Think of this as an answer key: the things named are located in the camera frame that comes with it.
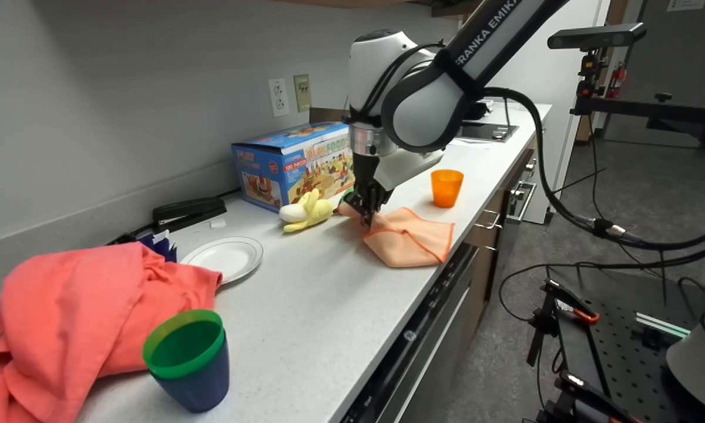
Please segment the plate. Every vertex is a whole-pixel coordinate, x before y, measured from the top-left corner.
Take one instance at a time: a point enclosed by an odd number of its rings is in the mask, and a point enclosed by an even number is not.
[[[182,263],[221,272],[221,284],[237,284],[262,263],[262,244],[248,237],[223,237],[192,249]]]

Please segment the green cup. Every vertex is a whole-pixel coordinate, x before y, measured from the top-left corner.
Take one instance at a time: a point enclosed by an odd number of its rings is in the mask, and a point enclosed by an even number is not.
[[[214,311],[188,311],[153,330],[144,343],[150,377],[192,415],[214,410],[231,391],[229,337]]]

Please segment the towel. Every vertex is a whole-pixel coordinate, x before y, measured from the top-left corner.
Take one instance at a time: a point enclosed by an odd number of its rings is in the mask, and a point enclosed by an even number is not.
[[[351,217],[362,243],[390,269],[431,269],[450,257],[455,223],[425,221],[406,207],[376,214],[371,228],[362,228],[349,205],[341,205],[339,214]]]
[[[0,293],[0,422],[76,422],[96,378],[144,371],[149,331],[212,308],[220,279],[138,243],[28,259]]]

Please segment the white countertop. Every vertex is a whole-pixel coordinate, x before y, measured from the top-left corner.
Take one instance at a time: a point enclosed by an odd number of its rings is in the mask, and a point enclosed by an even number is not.
[[[455,243],[460,243],[534,137],[531,117],[519,105],[510,111],[512,125],[519,125],[510,142],[450,144],[437,167],[465,171],[455,210],[431,205],[427,171],[398,189],[385,210],[411,207],[424,218],[451,221]],[[98,383],[80,422],[339,422],[439,272],[385,269],[339,217],[283,236],[277,214],[231,199],[225,221],[225,228],[197,223],[174,239],[178,254],[220,237],[263,244],[262,269],[217,297],[229,330],[229,397],[195,416],[142,373]]]

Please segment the box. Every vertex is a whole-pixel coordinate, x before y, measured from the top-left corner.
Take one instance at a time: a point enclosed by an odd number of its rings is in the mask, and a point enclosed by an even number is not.
[[[324,198],[353,189],[349,125],[306,125],[234,144],[245,199],[277,211],[319,189]]]

